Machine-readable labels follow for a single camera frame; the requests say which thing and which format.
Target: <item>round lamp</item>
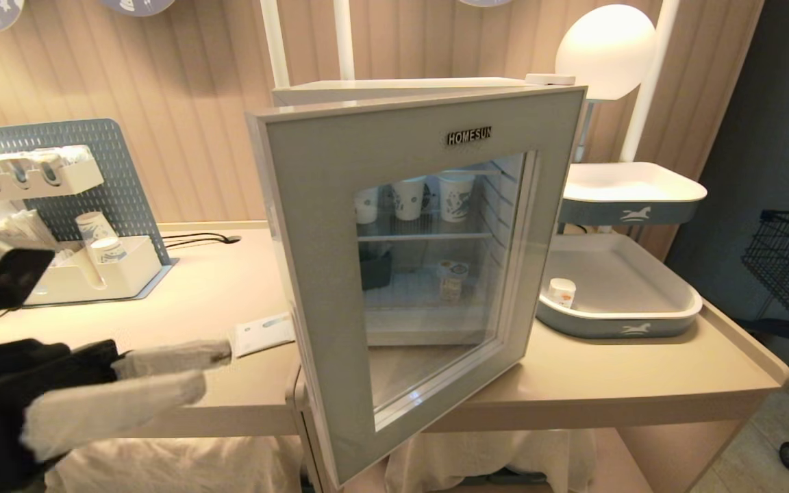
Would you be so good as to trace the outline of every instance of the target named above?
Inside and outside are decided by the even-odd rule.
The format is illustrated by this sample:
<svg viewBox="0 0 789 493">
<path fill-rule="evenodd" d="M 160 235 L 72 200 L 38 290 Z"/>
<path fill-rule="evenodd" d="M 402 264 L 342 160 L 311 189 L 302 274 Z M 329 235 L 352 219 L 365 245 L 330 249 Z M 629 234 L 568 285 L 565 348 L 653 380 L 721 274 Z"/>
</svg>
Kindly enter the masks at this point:
<svg viewBox="0 0 789 493">
<path fill-rule="evenodd" d="M 461 3 L 467 3 L 474 7 L 497 7 L 504 3 L 509 3 L 511 0 L 460 0 Z"/>
<path fill-rule="evenodd" d="M 657 42 L 651 19 L 635 7 L 606 5 L 578 19 L 556 53 L 556 73 L 589 86 L 586 99 L 613 101 L 638 87 Z"/>
</svg>

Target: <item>pegboard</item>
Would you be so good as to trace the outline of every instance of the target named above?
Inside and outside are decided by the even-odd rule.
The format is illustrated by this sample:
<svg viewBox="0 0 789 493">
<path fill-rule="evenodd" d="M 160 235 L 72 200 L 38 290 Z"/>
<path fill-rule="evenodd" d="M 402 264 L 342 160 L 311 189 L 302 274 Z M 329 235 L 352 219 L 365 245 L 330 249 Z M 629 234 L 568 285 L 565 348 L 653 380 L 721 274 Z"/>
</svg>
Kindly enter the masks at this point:
<svg viewBox="0 0 789 493">
<path fill-rule="evenodd" d="M 160 265 L 171 265 L 118 122 L 98 118 L 0 127 L 2 153 L 72 144 L 90 147 L 104 182 L 71 196 L 26 199 L 26 207 L 38 210 L 57 241 L 81 240 L 75 217 L 101 210 L 118 236 L 151 237 Z"/>
</svg>

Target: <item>gray tray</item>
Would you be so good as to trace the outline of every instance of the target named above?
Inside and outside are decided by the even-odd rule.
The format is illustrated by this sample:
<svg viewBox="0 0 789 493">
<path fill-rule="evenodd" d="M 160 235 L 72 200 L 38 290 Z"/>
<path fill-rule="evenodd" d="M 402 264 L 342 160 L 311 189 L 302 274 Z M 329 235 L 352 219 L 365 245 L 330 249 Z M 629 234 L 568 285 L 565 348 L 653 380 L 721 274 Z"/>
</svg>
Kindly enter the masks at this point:
<svg viewBox="0 0 789 493">
<path fill-rule="evenodd" d="M 546 297 L 554 277 L 577 285 L 570 309 Z M 575 337 L 631 339 L 682 334 L 701 308 L 699 293 L 631 238 L 558 235 L 547 258 L 536 315 Z"/>
<path fill-rule="evenodd" d="M 558 221 L 572 225 L 678 225 L 705 187 L 651 162 L 574 163 Z"/>
</svg>

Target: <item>mini fridge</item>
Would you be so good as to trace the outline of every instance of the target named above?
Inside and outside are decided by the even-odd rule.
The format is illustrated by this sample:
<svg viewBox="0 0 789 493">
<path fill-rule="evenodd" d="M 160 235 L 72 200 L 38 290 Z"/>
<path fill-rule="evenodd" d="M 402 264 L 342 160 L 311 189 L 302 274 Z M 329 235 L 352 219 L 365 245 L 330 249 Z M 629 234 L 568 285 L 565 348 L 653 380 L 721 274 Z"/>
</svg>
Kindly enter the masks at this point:
<svg viewBox="0 0 789 493">
<path fill-rule="evenodd" d="M 338 485 L 525 353 L 586 88 L 494 85 L 248 116 Z"/>
</svg>

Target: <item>horse logo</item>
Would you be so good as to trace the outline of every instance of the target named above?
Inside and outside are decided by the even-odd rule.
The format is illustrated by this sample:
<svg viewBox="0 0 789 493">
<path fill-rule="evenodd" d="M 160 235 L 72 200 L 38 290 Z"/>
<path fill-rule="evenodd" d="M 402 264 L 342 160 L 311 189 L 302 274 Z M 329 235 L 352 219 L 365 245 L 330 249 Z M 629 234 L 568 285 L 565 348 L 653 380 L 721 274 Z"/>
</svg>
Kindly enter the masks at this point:
<svg viewBox="0 0 789 493">
<path fill-rule="evenodd" d="M 650 324 L 641 324 L 637 327 L 633 325 L 623 325 L 623 330 L 620 331 L 623 335 L 646 334 L 651 330 Z"/>
<path fill-rule="evenodd" d="M 648 215 L 649 213 L 651 213 L 651 206 L 649 205 L 641 210 L 623 210 L 623 212 L 625 212 L 626 215 L 620 218 L 620 221 L 624 221 L 627 223 L 640 222 L 640 221 L 644 221 L 645 219 L 651 218 Z"/>
</svg>

